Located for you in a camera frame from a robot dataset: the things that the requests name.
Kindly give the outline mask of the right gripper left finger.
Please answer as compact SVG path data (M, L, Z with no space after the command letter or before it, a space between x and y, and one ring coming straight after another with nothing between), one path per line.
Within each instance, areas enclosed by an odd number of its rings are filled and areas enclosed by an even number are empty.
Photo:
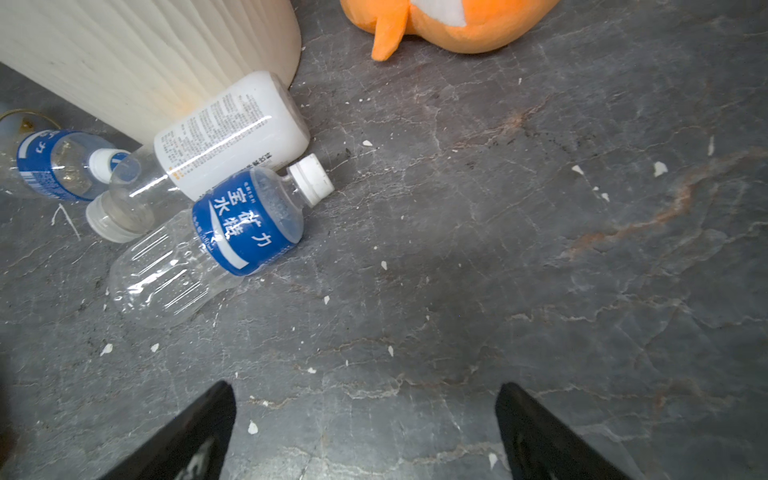
M218 479L237 415L234 390L220 380L105 479Z

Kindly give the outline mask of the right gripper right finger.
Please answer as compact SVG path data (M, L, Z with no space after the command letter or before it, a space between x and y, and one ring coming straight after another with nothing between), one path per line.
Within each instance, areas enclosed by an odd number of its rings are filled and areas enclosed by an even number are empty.
M514 479L627 477L516 383L501 386L495 415Z

